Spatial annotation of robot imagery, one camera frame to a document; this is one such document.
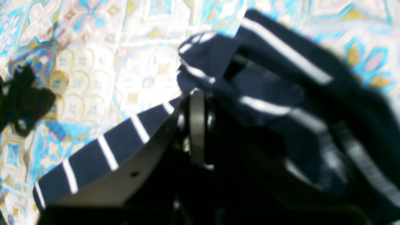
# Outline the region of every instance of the navy striped fabric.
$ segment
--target navy striped fabric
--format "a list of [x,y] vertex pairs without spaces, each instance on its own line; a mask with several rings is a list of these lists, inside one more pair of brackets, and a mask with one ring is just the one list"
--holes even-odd
[[[211,91],[244,126],[280,134],[291,173],[361,205],[373,223],[400,219],[397,121],[385,99],[362,88],[333,55],[255,10],[234,38],[198,34],[178,51],[183,92]],[[177,101],[124,121],[43,176],[33,190],[40,211],[117,169]]]

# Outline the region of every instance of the floral patterned fabric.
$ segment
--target floral patterned fabric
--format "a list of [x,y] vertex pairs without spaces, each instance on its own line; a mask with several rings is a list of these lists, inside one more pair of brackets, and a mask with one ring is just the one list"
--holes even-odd
[[400,95],[399,0],[0,0],[0,76],[32,65],[55,105],[23,139],[0,136],[0,209],[33,225],[34,182],[130,115],[180,94],[177,47],[234,35],[256,8],[346,61],[364,85]]

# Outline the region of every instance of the black object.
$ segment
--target black object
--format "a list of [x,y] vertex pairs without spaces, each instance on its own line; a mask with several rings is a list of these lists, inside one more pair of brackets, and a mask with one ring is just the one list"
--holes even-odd
[[26,137],[54,104],[55,94],[47,88],[31,87],[34,80],[35,74],[29,64],[18,66],[12,80],[1,80],[1,89],[6,86],[9,89],[6,96],[0,93],[0,132],[11,123],[20,136]]
[[[186,136],[188,153],[182,149]],[[139,153],[49,205],[38,225],[367,224],[359,207],[304,184],[263,148],[210,93],[185,94]],[[148,163],[138,160],[150,153],[162,153],[154,169],[132,170],[134,163]],[[121,186],[134,179],[144,179],[139,188]],[[121,205],[89,204],[91,198],[113,202],[129,192]]]

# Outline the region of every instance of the striped sleeve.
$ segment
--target striped sleeve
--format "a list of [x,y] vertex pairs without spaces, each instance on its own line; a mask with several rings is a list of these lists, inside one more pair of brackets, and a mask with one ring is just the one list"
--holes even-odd
[[140,150],[175,110],[179,98],[133,116],[91,141],[39,179],[33,196],[39,211],[58,198],[76,193],[103,175],[116,170]]

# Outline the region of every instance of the navy blue cloth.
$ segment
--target navy blue cloth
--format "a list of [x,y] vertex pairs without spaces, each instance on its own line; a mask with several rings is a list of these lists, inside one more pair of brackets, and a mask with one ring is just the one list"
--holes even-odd
[[[178,51],[183,92],[211,91],[242,125],[283,137],[291,173],[351,199],[373,223],[400,219],[399,126],[385,98],[361,87],[335,56],[256,10],[234,38],[198,34]],[[44,175],[33,190],[39,210],[114,170],[170,113],[165,105],[142,112]]]

